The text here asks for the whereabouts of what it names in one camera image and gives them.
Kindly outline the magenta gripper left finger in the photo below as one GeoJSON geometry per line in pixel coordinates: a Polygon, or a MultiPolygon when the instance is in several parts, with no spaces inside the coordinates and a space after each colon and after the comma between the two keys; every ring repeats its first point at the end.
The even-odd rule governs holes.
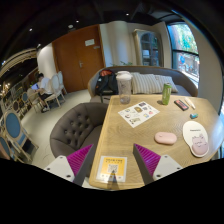
{"type": "Polygon", "coordinates": [[[94,145],[85,146],[69,156],[58,156],[45,171],[82,186],[95,155],[94,145]]]}

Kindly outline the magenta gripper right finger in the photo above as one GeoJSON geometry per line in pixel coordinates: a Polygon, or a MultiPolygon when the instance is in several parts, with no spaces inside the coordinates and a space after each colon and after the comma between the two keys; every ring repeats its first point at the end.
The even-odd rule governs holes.
{"type": "Polygon", "coordinates": [[[133,145],[133,155],[145,185],[182,169],[169,155],[160,156],[138,144],[133,145]]]}

